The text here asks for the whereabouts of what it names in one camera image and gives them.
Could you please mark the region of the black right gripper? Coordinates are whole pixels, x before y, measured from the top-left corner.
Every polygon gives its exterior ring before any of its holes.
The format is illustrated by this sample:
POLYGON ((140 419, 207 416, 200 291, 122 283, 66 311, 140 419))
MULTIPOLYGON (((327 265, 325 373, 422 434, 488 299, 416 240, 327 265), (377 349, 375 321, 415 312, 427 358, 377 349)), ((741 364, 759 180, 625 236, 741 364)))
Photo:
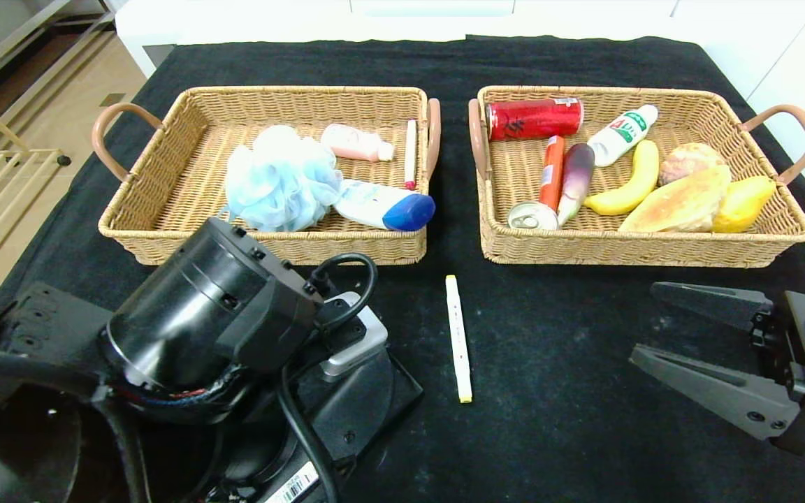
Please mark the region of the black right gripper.
MULTIPOLYGON (((774 303, 760 291, 655 282, 655 299, 748 332, 773 330, 774 303)), ((785 291, 786 388, 773 379, 636 344, 630 362, 759 440, 805 455, 805 293, 785 291)))

